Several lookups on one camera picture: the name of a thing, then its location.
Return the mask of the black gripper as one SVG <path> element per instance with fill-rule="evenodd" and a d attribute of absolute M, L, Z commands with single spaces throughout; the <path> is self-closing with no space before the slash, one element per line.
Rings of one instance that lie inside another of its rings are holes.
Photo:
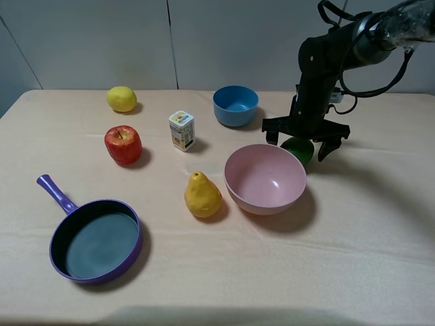
<path fill-rule="evenodd" d="M 323 141 L 317 155 L 319 162 L 337 150 L 341 146 L 341 139 L 349 137 L 350 127 L 325 119 L 336 82 L 336 76 L 302 76 L 292 100 L 290 114 L 262 121 L 266 142 L 277 145 L 279 133 L 299 139 Z"/>

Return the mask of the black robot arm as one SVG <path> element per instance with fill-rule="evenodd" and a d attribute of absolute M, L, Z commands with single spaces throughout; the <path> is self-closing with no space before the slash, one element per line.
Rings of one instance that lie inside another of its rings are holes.
<path fill-rule="evenodd" d="M 355 99 L 375 97 L 395 86 L 403 78 L 415 46 L 434 42 L 434 2 L 403 1 L 384 12 L 357 15 L 330 1 L 320 1 L 317 9 L 331 28 L 302 43 L 298 53 L 301 78 L 290 113 L 263 120 L 262 131 L 271 145 L 278 143 L 281 133 L 321 143 L 318 160 L 322 161 L 350 135 L 348 125 L 325 119 L 334 106 L 331 96 L 336 85 Z M 345 71 L 383 62 L 396 48 L 404 49 L 404 60 L 388 85 L 363 92 L 346 86 Z"/>

